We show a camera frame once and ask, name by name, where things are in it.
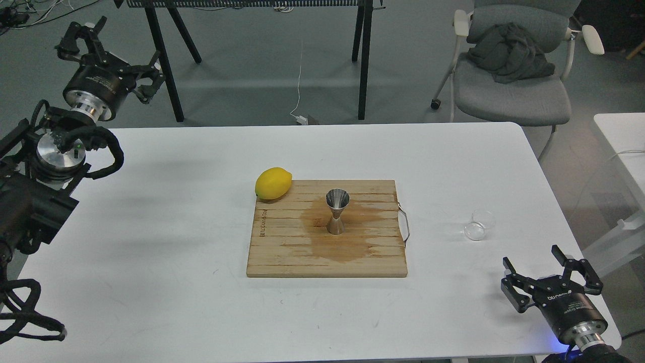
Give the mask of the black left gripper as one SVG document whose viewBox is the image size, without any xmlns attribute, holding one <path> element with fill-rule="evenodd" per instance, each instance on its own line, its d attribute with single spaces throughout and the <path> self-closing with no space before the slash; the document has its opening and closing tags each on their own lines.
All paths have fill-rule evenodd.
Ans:
<svg viewBox="0 0 645 363">
<path fill-rule="evenodd" d="M 64 61 L 79 63 L 71 80 L 63 90 L 67 104 L 76 107 L 90 101 L 94 121 L 111 121 L 128 94 L 147 105 L 165 81 L 158 59 L 161 51 L 155 51 L 146 65 L 131 65 L 106 51 L 98 38 L 107 22 L 102 16 L 90 27 L 71 22 L 59 44 L 57 56 Z M 85 42 L 88 53 L 80 55 L 78 40 Z"/>
</svg>

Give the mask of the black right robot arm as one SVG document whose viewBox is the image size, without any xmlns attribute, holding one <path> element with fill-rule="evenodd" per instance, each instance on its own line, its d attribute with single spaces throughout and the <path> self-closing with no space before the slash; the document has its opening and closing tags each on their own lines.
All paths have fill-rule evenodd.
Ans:
<svg viewBox="0 0 645 363">
<path fill-rule="evenodd" d="M 602 333 L 608 322 L 590 300 L 599 295 L 603 283 L 590 262 L 567 257 L 557 245 L 551 253 L 563 267 L 562 274 L 539 279 L 519 274 L 508 257 L 502 262 L 506 269 L 501 290 L 518 313 L 537 307 L 567 352 L 546 356 L 544 362 L 629 362 L 610 344 Z"/>
</svg>

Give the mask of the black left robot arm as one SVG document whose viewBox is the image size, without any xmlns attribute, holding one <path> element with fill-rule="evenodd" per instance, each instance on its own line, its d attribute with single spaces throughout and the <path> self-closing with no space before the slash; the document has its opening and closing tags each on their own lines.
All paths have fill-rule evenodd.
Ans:
<svg viewBox="0 0 645 363">
<path fill-rule="evenodd" d="M 106 51 L 96 24 L 72 22 L 56 46 L 60 59 L 79 68 L 63 90 L 67 108 L 42 99 L 30 119 L 22 119 L 2 138 L 2 320 L 5 343 L 16 336 L 63 341 L 63 323 L 35 310 L 41 285 L 34 279 L 9 280 L 14 253 L 37 252 L 49 244 L 78 206 L 71 194 L 84 178 L 112 175 L 124 164 L 116 136 L 99 122 L 115 118 L 126 97 L 147 104 L 164 83 L 156 51 L 146 65 L 131 65 Z"/>
</svg>

